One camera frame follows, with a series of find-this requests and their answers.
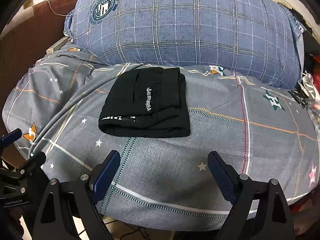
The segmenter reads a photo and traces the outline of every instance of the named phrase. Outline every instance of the white cord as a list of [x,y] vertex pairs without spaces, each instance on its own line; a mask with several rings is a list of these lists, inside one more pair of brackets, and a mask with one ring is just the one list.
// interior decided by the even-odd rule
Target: white cord
[[[52,7],[51,7],[50,2],[49,2],[48,0],[45,0],[45,1],[47,1],[47,2],[49,3],[50,9],[52,10]],[[63,15],[63,14],[55,13],[53,10],[52,10],[52,12],[53,12],[54,14],[56,14],[56,15],[59,15],[59,16],[68,16],[68,15]]]

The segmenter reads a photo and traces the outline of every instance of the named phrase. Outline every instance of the metal screw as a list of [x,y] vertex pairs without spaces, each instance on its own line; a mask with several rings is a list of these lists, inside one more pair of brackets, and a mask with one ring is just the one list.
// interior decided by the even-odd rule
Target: metal screw
[[272,183],[273,185],[277,185],[279,182],[278,182],[276,179],[271,179],[271,183]]
[[89,178],[89,176],[87,174],[82,174],[80,179],[81,180],[87,180]]
[[240,174],[240,179],[247,180],[249,177],[246,174]]
[[50,180],[50,185],[55,185],[55,184],[57,184],[57,180],[56,179],[52,179],[52,180]]

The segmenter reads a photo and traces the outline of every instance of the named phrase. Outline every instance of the pink star print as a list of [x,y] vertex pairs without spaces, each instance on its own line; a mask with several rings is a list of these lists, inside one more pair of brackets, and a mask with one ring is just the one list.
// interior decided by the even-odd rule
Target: pink star print
[[316,171],[317,171],[317,166],[314,167],[312,165],[312,170],[311,172],[309,173],[308,177],[310,178],[310,184],[309,184],[309,187],[311,187],[312,183],[316,183]]

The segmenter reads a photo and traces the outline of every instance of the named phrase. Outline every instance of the pillow logo emblem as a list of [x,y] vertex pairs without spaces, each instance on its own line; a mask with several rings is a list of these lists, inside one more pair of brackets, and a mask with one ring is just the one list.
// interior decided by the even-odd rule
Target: pillow logo emblem
[[91,12],[90,22],[99,24],[111,11],[115,11],[119,0],[98,0]]

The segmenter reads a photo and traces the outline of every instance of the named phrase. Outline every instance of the blue gripper pad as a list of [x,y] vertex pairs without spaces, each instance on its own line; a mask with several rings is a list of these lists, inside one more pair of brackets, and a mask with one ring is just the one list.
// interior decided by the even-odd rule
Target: blue gripper pad
[[226,171],[229,170],[227,168],[227,165],[216,151],[210,152],[208,154],[207,161],[209,170],[211,171],[211,174],[216,180],[224,199],[226,201],[229,201],[233,205],[236,201],[236,196],[234,192],[235,184],[233,183],[232,179],[229,177]]
[[0,140],[2,141],[2,144],[3,144],[2,147],[9,146],[10,144],[20,139],[21,136],[22,136],[22,131],[18,128],[6,136],[3,136],[2,138],[0,137]]
[[112,150],[103,162],[103,165],[106,164],[106,166],[93,184],[92,203],[94,205],[96,205],[98,201],[102,200],[107,193],[120,166],[120,161],[120,154],[117,151]]

